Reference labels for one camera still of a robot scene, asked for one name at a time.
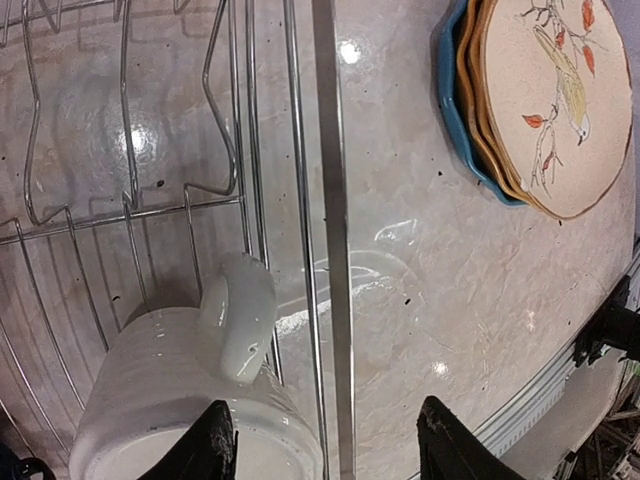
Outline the yellow polka dot plate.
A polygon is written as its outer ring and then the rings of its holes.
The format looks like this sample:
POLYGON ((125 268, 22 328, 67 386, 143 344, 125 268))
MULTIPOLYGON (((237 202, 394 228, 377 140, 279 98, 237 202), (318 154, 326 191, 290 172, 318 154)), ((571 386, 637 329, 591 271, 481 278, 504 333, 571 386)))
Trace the yellow polka dot plate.
POLYGON ((456 99, 460 115, 464 121, 466 132, 470 138, 472 150, 472 160, 470 165, 478 167, 485 173, 498 192, 505 198, 505 202, 510 205, 529 204, 535 206, 533 199, 528 193, 523 192, 519 187, 513 189, 509 183, 508 175, 503 169, 499 156, 495 153, 491 143, 487 141, 480 129, 478 122, 478 107, 480 106, 476 94, 482 94, 480 86, 479 70, 476 67, 468 66, 468 53, 472 35, 477 26, 477 10, 481 1, 469 0, 462 7, 462 16, 456 23, 457 28, 457 50, 456 62, 456 99))

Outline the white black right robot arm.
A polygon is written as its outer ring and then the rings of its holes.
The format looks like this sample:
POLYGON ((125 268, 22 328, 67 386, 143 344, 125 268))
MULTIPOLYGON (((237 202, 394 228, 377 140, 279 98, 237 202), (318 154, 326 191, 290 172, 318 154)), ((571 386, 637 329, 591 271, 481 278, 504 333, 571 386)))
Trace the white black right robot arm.
POLYGON ((552 405, 501 456, 526 479, 551 479, 573 460, 615 402, 624 361, 639 358, 639 312, 624 276, 579 333, 552 405))

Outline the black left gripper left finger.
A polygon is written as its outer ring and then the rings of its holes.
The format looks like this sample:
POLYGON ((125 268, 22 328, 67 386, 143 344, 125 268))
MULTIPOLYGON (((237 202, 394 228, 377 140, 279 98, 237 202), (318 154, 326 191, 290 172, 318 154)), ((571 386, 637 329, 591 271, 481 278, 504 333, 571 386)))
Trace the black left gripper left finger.
POLYGON ((215 400, 144 480, 233 480, 238 431, 226 401, 215 400))

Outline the blue polka dot plate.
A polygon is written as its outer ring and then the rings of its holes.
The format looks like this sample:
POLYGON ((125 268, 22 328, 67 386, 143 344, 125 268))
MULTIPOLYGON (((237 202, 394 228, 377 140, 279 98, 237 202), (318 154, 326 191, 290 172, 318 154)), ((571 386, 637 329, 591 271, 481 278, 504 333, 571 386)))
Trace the blue polka dot plate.
POLYGON ((462 101, 455 93, 457 74, 456 53, 461 38, 462 18, 468 2, 457 1, 444 21, 437 45, 437 99, 449 138, 462 164, 476 177, 477 183, 489 189, 498 200, 510 207, 524 203, 505 193, 497 181, 482 164, 479 154, 472 146, 471 138, 462 118, 462 101))

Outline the cream ribbed mug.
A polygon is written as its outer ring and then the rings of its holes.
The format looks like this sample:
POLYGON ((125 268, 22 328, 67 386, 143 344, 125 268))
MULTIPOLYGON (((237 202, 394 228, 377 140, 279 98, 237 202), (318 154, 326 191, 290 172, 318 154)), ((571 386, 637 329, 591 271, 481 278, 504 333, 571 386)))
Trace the cream ribbed mug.
POLYGON ((131 321, 93 385, 70 477, 141 477, 219 400, 228 407, 238 478, 321 478, 318 437, 266 365, 276 317, 271 274, 238 253, 222 259, 198 306, 131 321))

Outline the cream plate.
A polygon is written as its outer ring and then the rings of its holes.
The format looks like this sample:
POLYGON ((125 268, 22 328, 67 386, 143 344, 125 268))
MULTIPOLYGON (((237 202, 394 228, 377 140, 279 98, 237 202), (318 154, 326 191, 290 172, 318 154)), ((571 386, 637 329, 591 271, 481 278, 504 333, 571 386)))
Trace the cream plate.
POLYGON ((631 76, 609 5, 489 1, 479 26, 487 119, 516 185, 556 219, 586 213, 631 143, 631 76))

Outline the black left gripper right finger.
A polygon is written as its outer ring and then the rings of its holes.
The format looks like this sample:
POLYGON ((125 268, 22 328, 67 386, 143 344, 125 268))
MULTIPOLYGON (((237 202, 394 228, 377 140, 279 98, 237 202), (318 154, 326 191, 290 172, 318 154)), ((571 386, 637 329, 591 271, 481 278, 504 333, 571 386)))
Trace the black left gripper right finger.
POLYGON ((443 480, 519 479, 436 396, 425 398, 417 420, 419 478, 443 480))

